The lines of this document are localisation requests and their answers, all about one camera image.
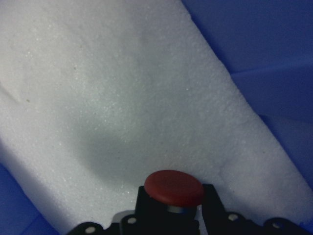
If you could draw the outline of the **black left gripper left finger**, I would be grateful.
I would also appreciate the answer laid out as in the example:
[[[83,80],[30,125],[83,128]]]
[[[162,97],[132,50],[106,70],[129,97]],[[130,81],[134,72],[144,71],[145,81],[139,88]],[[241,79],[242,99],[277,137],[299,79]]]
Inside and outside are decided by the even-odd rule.
[[[145,191],[144,186],[138,188],[135,215],[139,220],[149,220],[153,215],[152,201]]]

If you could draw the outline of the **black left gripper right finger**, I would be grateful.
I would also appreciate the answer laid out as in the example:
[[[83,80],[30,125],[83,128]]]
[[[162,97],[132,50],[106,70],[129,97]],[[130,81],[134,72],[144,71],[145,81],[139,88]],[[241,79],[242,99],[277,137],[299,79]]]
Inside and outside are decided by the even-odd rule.
[[[226,210],[212,184],[203,184],[204,199],[201,205],[203,219],[225,219]]]

